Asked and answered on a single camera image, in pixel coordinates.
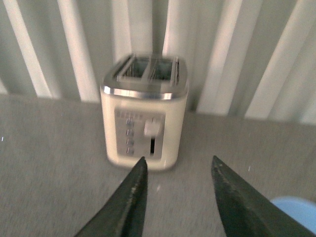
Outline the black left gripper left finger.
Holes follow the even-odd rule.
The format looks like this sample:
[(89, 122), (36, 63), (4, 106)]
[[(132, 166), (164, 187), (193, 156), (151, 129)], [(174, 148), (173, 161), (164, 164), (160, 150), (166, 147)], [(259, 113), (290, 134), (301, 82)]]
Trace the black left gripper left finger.
[(77, 237), (141, 237), (148, 195), (148, 166), (141, 157)]

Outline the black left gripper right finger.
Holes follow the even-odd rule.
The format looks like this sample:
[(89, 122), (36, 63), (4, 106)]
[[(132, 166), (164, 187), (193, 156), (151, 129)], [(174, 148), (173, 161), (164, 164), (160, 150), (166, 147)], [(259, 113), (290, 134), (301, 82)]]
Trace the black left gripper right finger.
[(314, 237), (272, 204), (217, 156), (211, 175), (218, 212), (228, 237)]

